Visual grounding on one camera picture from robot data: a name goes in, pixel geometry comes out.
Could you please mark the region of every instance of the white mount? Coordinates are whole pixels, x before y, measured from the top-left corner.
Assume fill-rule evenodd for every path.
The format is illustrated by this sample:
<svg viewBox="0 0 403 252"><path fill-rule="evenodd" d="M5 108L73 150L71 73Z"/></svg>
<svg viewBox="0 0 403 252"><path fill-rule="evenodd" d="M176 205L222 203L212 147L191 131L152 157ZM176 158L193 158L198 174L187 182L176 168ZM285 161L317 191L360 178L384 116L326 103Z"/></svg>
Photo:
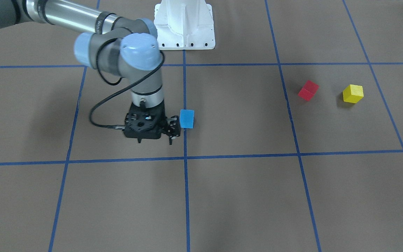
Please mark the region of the white mount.
<svg viewBox="0 0 403 252"><path fill-rule="evenodd" d="M205 0L162 0L155 6L161 50L208 50L215 47L212 7Z"/></svg>

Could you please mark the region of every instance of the red block top face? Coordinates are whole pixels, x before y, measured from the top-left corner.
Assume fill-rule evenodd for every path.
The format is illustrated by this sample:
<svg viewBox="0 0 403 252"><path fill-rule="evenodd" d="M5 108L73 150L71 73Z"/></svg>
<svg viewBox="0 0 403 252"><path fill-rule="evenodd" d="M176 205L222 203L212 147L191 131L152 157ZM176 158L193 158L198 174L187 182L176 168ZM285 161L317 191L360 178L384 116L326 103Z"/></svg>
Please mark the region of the red block top face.
<svg viewBox="0 0 403 252"><path fill-rule="evenodd" d="M317 84L313 83L312 81L307 81L306 84L304 84L304 89L307 91L311 92L312 94L315 94L320 86Z"/></svg>

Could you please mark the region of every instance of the gray floor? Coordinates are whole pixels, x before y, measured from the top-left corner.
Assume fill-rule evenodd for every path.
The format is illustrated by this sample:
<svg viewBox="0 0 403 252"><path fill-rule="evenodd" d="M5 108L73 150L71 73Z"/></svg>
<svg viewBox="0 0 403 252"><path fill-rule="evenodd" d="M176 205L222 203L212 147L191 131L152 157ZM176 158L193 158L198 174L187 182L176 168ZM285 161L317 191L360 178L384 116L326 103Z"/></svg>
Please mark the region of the gray floor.
<svg viewBox="0 0 403 252"><path fill-rule="evenodd" d="M78 2L153 19L159 1ZM0 30L0 252L403 252L403 0L208 3L216 49L166 51L167 114L195 110L172 146L91 126L120 88L76 33Z"/></svg>

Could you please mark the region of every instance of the black cable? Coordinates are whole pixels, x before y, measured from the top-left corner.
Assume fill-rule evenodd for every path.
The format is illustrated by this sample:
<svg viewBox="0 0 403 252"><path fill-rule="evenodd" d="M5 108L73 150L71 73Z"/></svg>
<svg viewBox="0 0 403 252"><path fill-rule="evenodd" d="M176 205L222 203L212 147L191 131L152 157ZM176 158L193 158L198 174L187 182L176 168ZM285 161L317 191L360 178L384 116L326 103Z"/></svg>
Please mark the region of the black cable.
<svg viewBox="0 0 403 252"><path fill-rule="evenodd" d="M97 72L99 73L99 76L102 78L102 80L105 81L106 84L112 85L112 86L116 86L117 84L119 84L121 82L121 80L122 80L122 77L119 78L119 80L117 82L114 82L114 83L111 83L111 82L107 81L107 79L102 75L102 72L99 69L99 54L101 53L101 51L107 45L109 45L110 43L115 42L116 40L117 40L117 38L112 38L110 40L105 41L101 46L99 46L99 49L97 50L97 53L96 53L96 69L97 69Z"/></svg>
<svg viewBox="0 0 403 252"><path fill-rule="evenodd" d="M98 104L94 105L94 107L90 110L90 116L89 116L90 122L91 122L92 125L97 126L97 127L107 128L107 129L115 129L115 130L123 130L123 129L125 129L125 125L103 125L103 124L95 123L93 121L94 110L96 110L98 107L100 107L102 104L104 104L105 102L109 101L110 99L112 99L112 98L118 96L119 94L122 94L125 91L128 91L129 89L135 87L136 85L138 85L139 83L143 82L145 79L149 78L154 73L156 73L164 64L164 53L162 51L160 51L160 53L163 56L163 59L161 60L160 64L157 67L155 67L155 69L153 69L150 73L148 73L144 77L140 78L139 80L135 81L135 83L133 83L133 84L121 89L120 91L117 91L114 94L111 94L107 98L105 98L105 99L101 100L100 102L98 102Z"/></svg>

